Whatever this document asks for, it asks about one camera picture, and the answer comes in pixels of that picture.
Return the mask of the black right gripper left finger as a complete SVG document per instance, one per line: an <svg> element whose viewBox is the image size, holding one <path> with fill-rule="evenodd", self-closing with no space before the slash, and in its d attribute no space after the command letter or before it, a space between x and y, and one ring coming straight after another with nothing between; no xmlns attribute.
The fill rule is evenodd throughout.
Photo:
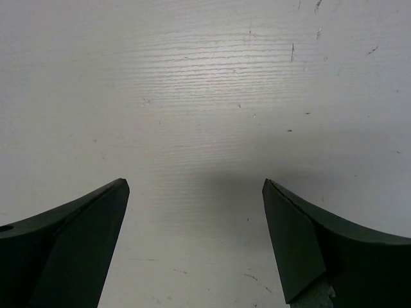
<svg viewBox="0 0 411 308"><path fill-rule="evenodd" d="M1 307L97 307L129 194L119 178L1 226Z"/></svg>

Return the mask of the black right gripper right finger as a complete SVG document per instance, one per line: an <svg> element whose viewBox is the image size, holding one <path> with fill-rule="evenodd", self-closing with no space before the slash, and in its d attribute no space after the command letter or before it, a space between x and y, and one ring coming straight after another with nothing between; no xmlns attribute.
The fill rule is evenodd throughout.
<svg viewBox="0 0 411 308"><path fill-rule="evenodd" d="M263 202L290 307L409 307L410 239L363 227L266 180Z"/></svg>

